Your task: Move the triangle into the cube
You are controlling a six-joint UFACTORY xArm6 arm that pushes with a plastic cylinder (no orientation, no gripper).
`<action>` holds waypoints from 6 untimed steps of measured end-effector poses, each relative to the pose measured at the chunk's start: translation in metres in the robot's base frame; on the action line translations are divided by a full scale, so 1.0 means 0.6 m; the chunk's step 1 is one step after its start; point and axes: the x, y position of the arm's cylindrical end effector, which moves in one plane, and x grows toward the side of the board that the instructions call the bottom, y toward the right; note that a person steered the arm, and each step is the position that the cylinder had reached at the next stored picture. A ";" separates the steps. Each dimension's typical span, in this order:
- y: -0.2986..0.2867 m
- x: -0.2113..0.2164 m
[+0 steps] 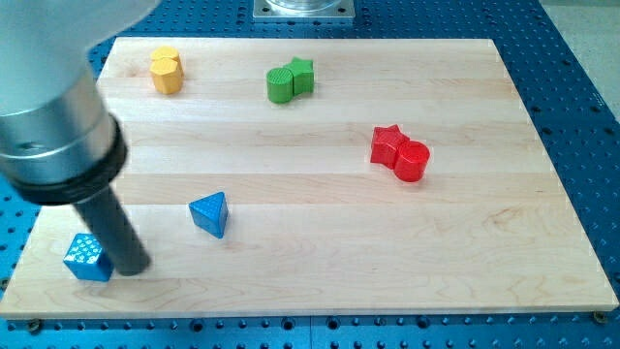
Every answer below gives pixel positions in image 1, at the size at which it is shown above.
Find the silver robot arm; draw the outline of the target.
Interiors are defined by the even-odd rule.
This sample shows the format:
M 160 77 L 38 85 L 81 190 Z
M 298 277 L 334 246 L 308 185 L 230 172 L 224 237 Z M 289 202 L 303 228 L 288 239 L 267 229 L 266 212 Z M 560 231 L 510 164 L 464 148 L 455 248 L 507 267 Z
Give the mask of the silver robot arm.
M 87 52 L 140 21 L 158 0 L 1 4 L 1 173 L 38 205 L 108 187 L 127 146 L 99 94 Z

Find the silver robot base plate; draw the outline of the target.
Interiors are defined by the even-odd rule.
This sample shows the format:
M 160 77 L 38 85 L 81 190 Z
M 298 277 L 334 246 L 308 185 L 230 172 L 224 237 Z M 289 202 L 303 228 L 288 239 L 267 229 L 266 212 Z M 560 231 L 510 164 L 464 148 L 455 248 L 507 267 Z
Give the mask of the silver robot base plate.
M 253 18 L 353 19 L 354 0 L 253 0 Z

